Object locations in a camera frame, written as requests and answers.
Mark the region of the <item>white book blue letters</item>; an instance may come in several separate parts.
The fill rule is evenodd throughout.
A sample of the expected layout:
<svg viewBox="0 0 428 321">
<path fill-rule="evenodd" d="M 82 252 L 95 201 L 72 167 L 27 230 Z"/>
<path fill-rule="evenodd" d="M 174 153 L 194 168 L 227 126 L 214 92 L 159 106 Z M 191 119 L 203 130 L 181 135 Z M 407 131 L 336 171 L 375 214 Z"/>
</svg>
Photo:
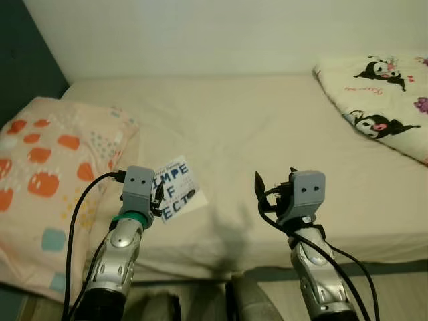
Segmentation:
<svg viewBox="0 0 428 321">
<path fill-rule="evenodd" d="M 209 204 L 185 156 L 178 156 L 156 169 L 154 184 L 153 192 L 163 187 L 163 201 L 159 210 L 164 224 Z"/>
</svg>

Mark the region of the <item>pink pillow orange print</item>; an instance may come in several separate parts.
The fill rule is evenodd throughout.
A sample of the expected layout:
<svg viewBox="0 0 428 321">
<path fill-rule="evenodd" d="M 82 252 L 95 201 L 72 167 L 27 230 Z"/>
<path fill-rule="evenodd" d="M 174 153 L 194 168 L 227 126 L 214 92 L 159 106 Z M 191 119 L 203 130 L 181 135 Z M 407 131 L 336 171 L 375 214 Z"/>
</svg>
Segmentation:
<svg viewBox="0 0 428 321">
<path fill-rule="evenodd" d="M 117 107 L 34 98 L 0 128 L 0 284 L 64 299 L 80 289 L 106 181 L 140 126 Z"/>
</svg>

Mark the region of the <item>beige sheeted bed mattress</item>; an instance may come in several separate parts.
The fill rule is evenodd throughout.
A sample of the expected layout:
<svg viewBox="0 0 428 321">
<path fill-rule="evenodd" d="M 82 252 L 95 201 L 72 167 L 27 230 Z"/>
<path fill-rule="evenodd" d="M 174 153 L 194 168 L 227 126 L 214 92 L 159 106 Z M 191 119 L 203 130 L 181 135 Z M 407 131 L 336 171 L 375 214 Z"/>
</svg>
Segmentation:
<svg viewBox="0 0 428 321">
<path fill-rule="evenodd" d="M 28 98 L 0 132 L 0 284 L 60 302 L 74 205 L 128 166 L 165 186 L 135 282 L 290 267 L 253 182 L 291 168 L 324 173 L 317 223 L 334 247 L 364 263 L 427 257 L 427 168 L 356 132 L 313 77 L 88 80 Z"/>
</svg>

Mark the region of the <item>grey left robot leg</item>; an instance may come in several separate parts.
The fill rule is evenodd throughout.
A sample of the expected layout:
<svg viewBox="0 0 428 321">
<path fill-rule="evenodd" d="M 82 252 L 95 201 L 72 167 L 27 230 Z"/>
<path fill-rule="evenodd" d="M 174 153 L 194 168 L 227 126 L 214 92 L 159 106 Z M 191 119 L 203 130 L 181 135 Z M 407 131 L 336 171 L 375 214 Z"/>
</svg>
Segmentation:
<svg viewBox="0 0 428 321">
<path fill-rule="evenodd" d="M 130 303 L 122 321 L 183 321 L 180 300 L 169 292 L 147 294 Z"/>
</svg>

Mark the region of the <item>grey robot leg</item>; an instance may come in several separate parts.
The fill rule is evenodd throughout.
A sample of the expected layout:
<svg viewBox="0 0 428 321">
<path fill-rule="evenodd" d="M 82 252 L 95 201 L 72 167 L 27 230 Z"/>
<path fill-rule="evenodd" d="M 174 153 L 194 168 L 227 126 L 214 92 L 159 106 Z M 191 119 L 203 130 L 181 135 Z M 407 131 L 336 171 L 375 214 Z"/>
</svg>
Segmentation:
<svg viewBox="0 0 428 321">
<path fill-rule="evenodd" d="M 130 303 L 122 321 L 183 321 L 180 300 L 169 292 L 147 294 Z"/>
<path fill-rule="evenodd" d="M 259 282 L 235 274 L 225 284 L 227 321 L 284 321 Z"/>
</svg>

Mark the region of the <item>grey right robot leg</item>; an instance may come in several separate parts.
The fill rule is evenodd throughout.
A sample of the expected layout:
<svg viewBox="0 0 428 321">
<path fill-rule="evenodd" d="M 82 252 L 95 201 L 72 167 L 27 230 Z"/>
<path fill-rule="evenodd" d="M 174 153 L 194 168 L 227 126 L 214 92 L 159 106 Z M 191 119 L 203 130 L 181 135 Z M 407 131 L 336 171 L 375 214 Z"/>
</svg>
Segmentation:
<svg viewBox="0 0 428 321">
<path fill-rule="evenodd" d="M 235 274 L 225 284 L 227 321 L 284 321 L 259 282 Z"/>
</svg>

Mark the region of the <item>white cartoon print blanket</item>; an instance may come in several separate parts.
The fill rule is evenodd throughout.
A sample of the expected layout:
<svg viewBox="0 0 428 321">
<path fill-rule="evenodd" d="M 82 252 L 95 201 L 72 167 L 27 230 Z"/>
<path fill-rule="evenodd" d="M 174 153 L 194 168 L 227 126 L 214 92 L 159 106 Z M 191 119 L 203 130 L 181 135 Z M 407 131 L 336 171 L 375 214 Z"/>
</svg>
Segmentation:
<svg viewBox="0 0 428 321">
<path fill-rule="evenodd" d="M 313 71 L 355 131 L 420 163 L 427 162 L 426 55 L 327 58 Z"/>
</svg>

